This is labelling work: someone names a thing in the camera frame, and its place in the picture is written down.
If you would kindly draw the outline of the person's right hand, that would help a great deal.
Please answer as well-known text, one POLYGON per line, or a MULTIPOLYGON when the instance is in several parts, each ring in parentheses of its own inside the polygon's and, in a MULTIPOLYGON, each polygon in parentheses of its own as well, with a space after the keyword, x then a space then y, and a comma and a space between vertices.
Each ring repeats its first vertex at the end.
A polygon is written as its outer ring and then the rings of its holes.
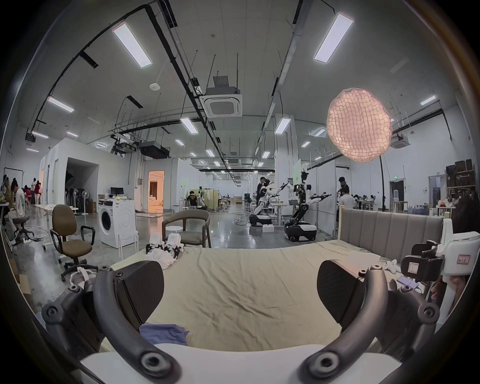
POLYGON ((446 289, 447 287, 454 288, 454 298, 452 306, 455 306, 456 303, 459 301, 463 291, 465 290, 468 279, 468 275, 451 275, 449 276, 449 283, 446 283, 445 281, 443 281, 443 276, 441 275, 431 288, 431 299, 439 303, 443 300, 445 296, 444 293, 441 293, 442 290, 446 289))

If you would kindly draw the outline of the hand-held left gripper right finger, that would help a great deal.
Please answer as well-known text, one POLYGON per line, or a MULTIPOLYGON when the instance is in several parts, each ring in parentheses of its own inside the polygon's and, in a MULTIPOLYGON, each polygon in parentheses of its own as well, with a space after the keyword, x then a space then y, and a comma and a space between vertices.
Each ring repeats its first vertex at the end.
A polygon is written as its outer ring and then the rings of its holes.
POLYGON ((367 352, 373 341, 380 354, 408 361, 430 341, 440 309, 408 286, 398 287, 383 268, 354 269, 337 260, 323 261, 317 275, 323 306, 341 326, 339 336, 305 358, 300 379, 336 379, 367 352))

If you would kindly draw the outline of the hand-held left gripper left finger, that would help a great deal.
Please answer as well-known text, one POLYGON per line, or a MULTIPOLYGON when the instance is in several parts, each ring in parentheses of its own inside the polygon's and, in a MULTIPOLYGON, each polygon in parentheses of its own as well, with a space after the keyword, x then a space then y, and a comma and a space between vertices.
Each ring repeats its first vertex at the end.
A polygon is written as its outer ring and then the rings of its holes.
POLYGON ((71 285, 41 311, 45 328, 69 357, 80 361, 104 339, 146 379, 180 379, 177 360, 141 336, 143 325, 164 294, 156 261, 137 261, 118 270, 103 266, 84 287, 71 285))

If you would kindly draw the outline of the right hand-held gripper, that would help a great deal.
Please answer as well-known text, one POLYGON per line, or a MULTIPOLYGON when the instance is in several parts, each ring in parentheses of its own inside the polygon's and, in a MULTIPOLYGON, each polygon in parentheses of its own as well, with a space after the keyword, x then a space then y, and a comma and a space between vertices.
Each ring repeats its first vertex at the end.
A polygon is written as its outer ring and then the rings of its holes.
MULTIPOLYGON (((472 274, 479 250, 478 232, 454 233, 452 219, 445 217, 442 221, 441 243, 427 241, 413 245, 411 255, 401 261, 401 273, 421 282, 435 282, 442 276, 443 281, 449 283, 450 276, 472 274)), ((455 307, 452 306, 454 295, 454 288, 445 289, 438 324, 445 323, 455 307)))

